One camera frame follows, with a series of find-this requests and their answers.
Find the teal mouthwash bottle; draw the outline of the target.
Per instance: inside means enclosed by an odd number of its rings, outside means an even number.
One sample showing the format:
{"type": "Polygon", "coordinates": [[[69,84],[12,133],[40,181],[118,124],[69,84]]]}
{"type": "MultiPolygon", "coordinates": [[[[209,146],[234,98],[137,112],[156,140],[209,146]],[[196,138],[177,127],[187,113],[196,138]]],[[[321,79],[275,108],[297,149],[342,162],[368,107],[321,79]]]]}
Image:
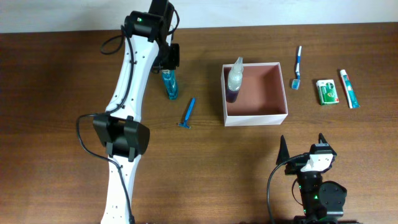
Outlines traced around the teal mouthwash bottle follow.
{"type": "Polygon", "coordinates": [[[162,79],[170,100],[178,97],[178,84],[174,70],[162,70],[162,79]]]}

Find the clear spray bottle dark liquid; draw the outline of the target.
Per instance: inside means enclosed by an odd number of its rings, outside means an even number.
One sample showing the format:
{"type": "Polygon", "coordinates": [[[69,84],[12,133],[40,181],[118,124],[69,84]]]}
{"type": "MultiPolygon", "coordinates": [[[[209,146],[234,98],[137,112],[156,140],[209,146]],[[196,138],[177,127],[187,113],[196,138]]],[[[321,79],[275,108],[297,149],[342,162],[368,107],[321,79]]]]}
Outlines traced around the clear spray bottle dark liquid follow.
{"type": "Polygon", "coordinates": [[[239,57],[228,73],[226,101],[234,103],[238,97],[243,82],[243,58],[239,57]]]}

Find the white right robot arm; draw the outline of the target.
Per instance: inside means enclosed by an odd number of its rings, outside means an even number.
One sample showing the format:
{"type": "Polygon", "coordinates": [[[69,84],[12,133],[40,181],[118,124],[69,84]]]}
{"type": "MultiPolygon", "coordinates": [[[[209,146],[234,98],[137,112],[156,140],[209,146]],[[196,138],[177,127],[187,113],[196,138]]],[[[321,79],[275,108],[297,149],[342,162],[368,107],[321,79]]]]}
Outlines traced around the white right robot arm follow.
{"type": "Polygon", "coordinates": [[[324,181],[323,174],[332,168],[337,153],[323,134],[310,150],[285,165],[285,175],[296,175],[302,199],[303,216],[294,223],[341,223],[347,189],[334,181],[324,181]]]}

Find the green soap box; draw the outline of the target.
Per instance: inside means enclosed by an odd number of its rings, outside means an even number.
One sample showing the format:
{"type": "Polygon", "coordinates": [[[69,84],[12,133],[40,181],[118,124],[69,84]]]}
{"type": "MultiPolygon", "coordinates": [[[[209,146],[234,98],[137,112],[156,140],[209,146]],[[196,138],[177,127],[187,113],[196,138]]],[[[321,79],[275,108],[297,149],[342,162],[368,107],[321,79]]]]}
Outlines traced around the green soap box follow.
{"type": "Polygon", "coordinates": [[[316,87],[320,105],[335,105],[340,102],[334,80],[318,80],[316,82],[316,87]]]}

